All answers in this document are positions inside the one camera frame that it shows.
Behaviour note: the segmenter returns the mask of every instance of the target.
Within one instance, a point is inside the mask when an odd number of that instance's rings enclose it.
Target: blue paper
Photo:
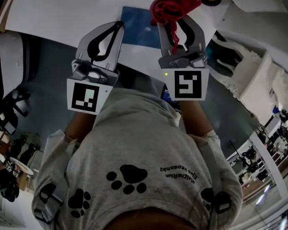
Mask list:
[[[121,21],[125,33],[122,43],[161,49],[158,27],[150,25],[151,19],[149,10],[123,7]]]

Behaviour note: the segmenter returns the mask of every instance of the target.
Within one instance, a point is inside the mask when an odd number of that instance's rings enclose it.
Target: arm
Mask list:
[[[180,101],[180,108],[187,134],[202,137],[213,130],[198,101]]]
[[[95,119],[96,115],[76,112],[65,130],[65,135],[82,142],[92,130]]]
[[[242,189],[240,183],[224,157],[220,148],[220,140],[213,131],[212,125],[199,102],[180,101],[180,108],[186,132],[193,138],[201,154],[204,154],[204,150],[210,147],[215,157],[215,165],[219,171],[222,191],[230,195],[231,207],[228,211],[221,214],[221,217],[217,221],[217,226],[215,226],[217,229],[227,229],[235,220],[242,207]]]

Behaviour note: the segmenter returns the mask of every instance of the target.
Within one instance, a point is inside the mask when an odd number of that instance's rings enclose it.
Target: paw print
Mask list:
[[[70,197],[68,200],[68,206],[71,209],[78,209],[73,210],[71,212],[71,215],[74,218],[80,218],[81,216],[84,216],[84,210],[83,209],[89,209],[90,204],[87,200],[91,199],[91,195],[88,192],[84,192],[82,189],[77,189],[76,193]]]
[[[212,188],[206,188],[204,190],[202,190],[202,192],[200,193],[203,202],[204,202],[204,206],[206,207],[206,209],[208,211],[210,211],[214,205],[213,205],[213,199],[214,199],[214,191]]]
[[[135,184],[135,183],[139,183],[143,181],[148,175],[146,170],[139,169],[138,167],[134,165],[129,165],[129,164],[121,166],[120,172],[122,173],[125,182],[129,183],[128,185],[124,187],[124,190],[123,190],[124,194],[126,195],[133,193],[133,191],[135,190],[134,185],[131,185],[131,184]],[[117,177],[117,174],[113,171],[109,172],[106,175],[106,178],[108,181],[114,181],[116,177]],[[111,188],[113,190],[118,190],[119,188],[121,188],[122,185],[123,183],[121,181],[116,180],[111,184]],[[145,183],[140,183],[136,187],[137,192],[140,194],[144,193],[146,189],[147,189],[147,186]]]

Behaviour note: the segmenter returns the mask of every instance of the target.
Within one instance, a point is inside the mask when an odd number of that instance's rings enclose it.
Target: white table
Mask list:
[[[11,162],[15,163],[19,169],[21,171],[23,171],[24,173],[28,174],[28,175],[33,175],[33,171],[28,167],[26,166],[24,163],[20,162],[19,160],[15,159],[15,158],[10,158]]]
[[[97,26],[120,19],[123,6],[149,9],[154,0],[14,0],[6,29],[51,39],[77,47],[79,41]],[[216,31],[230,0],[217,7],[201,5],[189,15],[204,31],[206,44]],[[177,32],[180,43],[184,34]],[[123,44],[118,62],[162,80],[159,49]]]

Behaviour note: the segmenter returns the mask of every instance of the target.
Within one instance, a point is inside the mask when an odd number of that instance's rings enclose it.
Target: led light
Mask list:
[[[258,201],[255,203],[255,205],[260,204],[263,198],[264,198],[264,194],[262,194],[262,195],[259,197],[259,199],[258,199]]]
[[[287,227],[287,221],[288,221],[287,218],[284,218],[284,219],[282,220],[282,222],[280,223],[279,230],[284,230],[284,229]]]
[[[266,188],[264,189],[264,193],[266,193],[269,188],[270,188],[270,185],[267,185]]]

